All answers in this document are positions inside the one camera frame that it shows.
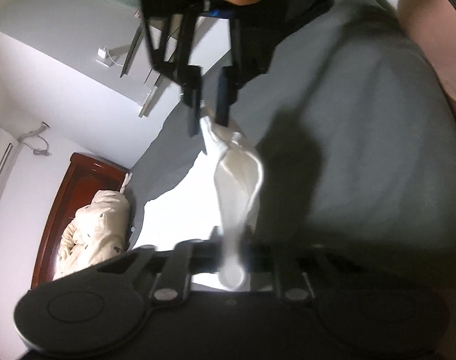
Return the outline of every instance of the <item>wooden headboard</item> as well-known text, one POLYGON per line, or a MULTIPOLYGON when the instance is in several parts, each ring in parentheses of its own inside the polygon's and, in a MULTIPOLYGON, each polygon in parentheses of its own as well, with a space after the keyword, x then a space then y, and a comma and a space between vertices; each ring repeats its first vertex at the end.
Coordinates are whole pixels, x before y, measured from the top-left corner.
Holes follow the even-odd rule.
POLYGON ((53 279, 58 245, 76 210, 91 203, 98 191, 119 191, 127 170, 85 154, 74 153, 46 221, 31 288, 53 279))

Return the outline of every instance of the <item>white fabric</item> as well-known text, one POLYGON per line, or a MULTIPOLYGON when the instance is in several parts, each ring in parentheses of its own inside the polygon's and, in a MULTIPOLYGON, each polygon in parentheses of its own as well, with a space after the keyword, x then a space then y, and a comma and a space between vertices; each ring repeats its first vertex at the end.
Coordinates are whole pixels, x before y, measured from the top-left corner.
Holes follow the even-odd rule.
POLYGON ((207 155, 200 152, 174 189, 146 203, 135 248, 154 245, 158 250, 172 250, 187 239, 208 239, 218 226, 223 236, 219 274, 195 275, 193 282, 238 290, 246 281, 238 244, 246 226, 252 230, 256 226, 263 167, 235 123, 222 127, 207 115, 200 124, 207 155))
POLYGON ((116 191, 98 191, 91 204, 76 211, 58 250, 54 279, 88 268, 125 249, 129 203, 116 191))

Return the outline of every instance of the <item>silver bolt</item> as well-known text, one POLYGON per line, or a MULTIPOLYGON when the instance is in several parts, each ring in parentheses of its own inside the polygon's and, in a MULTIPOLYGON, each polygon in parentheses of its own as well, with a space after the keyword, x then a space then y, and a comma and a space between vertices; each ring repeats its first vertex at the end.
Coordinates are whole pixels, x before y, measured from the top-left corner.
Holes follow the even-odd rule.
POLYGON ((286 299, 291 300, 292 302, 301 302, 306 300, 310 296, 308 291, 305 291, 301 288, 292 288, 285 292, 286 299))
POLYGON ((176 299, 177 296, 178 292, 172 288, 161 288, 154 293, 155 299, 160 302, 169 302, 176 299))

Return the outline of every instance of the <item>gray bed sheet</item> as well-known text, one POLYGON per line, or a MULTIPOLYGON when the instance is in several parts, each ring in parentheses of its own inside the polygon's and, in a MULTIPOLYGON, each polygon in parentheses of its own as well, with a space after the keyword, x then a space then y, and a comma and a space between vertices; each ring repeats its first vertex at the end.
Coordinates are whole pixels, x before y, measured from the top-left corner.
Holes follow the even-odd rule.
MULTIPOLYGON (((266 167, 256 237, 456 286, 456 125, 421 50, 377 1, 335 0, 239 93, 231 115, 266 167)), ((208 102, 226 64, 204 77, 208 102)), ((132 169, 131 244, 144 204, 204 149, 186 118, 179 104, 132 169)))

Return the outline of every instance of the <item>beige blanket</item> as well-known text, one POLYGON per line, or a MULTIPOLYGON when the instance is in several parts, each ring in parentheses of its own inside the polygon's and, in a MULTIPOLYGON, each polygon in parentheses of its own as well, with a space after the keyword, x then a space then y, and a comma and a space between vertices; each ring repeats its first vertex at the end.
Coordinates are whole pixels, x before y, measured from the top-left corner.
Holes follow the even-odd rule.
POLYGON ((76 211, 61 237, 53 279, 106 261, 124 251, 129 203, 115 191, 98 191, 76 211))

